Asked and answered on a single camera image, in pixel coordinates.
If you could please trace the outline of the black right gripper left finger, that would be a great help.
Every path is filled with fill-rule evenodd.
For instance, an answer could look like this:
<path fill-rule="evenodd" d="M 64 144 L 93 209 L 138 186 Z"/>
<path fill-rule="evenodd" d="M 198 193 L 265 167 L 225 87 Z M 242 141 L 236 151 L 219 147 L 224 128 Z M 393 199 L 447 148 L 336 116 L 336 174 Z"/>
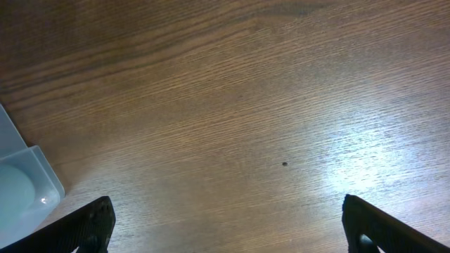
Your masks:
<path fill-rule="evenodd" d="M 115 222 L 111 199 L 102 196 L 2 248 L 1 253 L 107 253 Z"/>

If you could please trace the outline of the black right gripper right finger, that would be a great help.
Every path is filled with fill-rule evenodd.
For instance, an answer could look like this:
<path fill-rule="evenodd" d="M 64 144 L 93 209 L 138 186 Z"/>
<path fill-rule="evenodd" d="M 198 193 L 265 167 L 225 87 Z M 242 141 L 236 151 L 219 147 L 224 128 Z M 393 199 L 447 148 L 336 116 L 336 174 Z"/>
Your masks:
<path fill-rule="evenodd" d="M 342 204 L 349 253 L 408 252 L 449 253 L 449 247 L 418 232 L 355 195 Z"/>

